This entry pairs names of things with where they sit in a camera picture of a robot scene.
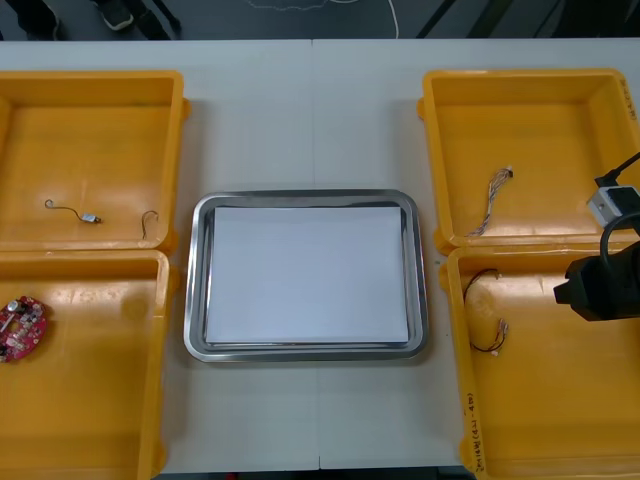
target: shoe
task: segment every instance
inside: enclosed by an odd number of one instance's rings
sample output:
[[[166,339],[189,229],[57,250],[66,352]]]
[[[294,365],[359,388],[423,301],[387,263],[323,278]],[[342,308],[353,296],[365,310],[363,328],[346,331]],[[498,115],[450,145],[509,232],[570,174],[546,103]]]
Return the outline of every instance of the shoe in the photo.
[[[60,22],[60,19],[58,18],[58,15],[56,15],[56,12],[53,11],[53,8],[51,8],[47,3],[44,4],[51,11],[51,15],[53,15],[53,27],[51,30],[47,29],[39,32],[23,28],[27,32],[27,39],[43,41],[61,40],[60,29],[62,28],[62,22]]]
[[[93,2],[100,11],[104,23],[114,32],[119,32],[133,23],[133,15],[121,0]]]

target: red circuit board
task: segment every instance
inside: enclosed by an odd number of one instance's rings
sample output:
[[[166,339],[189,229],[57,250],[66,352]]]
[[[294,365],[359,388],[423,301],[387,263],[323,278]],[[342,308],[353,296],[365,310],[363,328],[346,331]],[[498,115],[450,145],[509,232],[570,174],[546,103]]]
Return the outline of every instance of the red circuit board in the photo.
[[[18,312],[9,306],[0,310],[0,363],[20,360],[38,346],[47,329],[46,310],[42,302],[21,297]]]

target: black floor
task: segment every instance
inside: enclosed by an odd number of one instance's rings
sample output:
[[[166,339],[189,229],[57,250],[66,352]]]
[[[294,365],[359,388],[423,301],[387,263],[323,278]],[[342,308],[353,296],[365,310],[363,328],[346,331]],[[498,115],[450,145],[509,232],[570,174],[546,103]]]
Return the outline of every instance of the black floor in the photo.
[[[151,0],[144,0],[152,6]],[[47,0],[58,13],[70,40],[142,40],[132,28],[111,32],[90,0]],[[392,0],[400,38],[414,38],[442,0]],[[433,29],[429,38],[464,38],[488,0],[460,0]],[[282,38],[393,38],[395,27],[388,0],[165,0],[183,25],[184,40]],[[555,0],[515,0],[495,28],[493,37],[531,38]],[[297,9],[276,10],[296,6]],[[548,36],[555,17],[541,30]],[[26,40],[14,12],[0,0],[0,31],[5,40]]]

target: stainless steel tray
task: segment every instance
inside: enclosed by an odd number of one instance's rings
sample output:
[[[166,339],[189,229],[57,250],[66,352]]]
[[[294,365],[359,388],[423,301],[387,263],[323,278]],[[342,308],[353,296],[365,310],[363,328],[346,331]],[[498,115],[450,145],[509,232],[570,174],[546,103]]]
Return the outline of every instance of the stainless steel tray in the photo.
[[[402,343],[207,343],[208,285],[213,227],[218,207],[345,208],[400,207],[405,301],[409,340]],[[288,360],[379,360],[416,355],[428,339],[422,243],[415,202],[396,190],[282,190],[217,193],[203,198],[193,214],[184,343],[203,362]]]

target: metal tray rim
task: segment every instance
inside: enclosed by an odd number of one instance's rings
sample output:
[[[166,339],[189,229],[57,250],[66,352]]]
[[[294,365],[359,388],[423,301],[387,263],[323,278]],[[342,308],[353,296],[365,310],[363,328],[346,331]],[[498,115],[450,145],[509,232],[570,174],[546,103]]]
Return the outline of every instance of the metal tray rim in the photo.
[[[201,302],[197,284],[201,280],[202,268],[198,268],[198,259],[204,244],[202,225],[203,215],[209,210],[220,206],[234,206],[229,203],[253,202],[251,207],[282,208],[282,207],[349,207],[365,206],[376,201],[395,203],[405,212],[407,221],[407,235],[411,238],[409,253],[415,260],[415,269],[405,270],[405,282],[411,283],[407,287],[415,287],[418,318],[413,319],[416,335],[409,341],[400,344],[384,343],[351,343],[351,344],[218,344],[208,351],[200,350],[192,341],[194,329],[202,325],[203,320],[197,317],[201,312],[196,301]],[[264,206],[264,202],[299,202],[300,205],[279,204],[278,206]],[[327,205],[327,202],[338,202],[339,205]],[[413,199],[398,190],[378,189],[349,189],[349,190],[264,190],[212,193],[202,198],[194,208],[190,255],[187,273],[187,295],[185,302],[184,343],[189,353],[203,362],[243,362],[243,361],[288,361],[288,360],[376,360],[392,358],[410,358],[420,352],[429,338],[429,322],[427,311],[426,287],[424,279],[424,264],[420,226],[417,207]]]

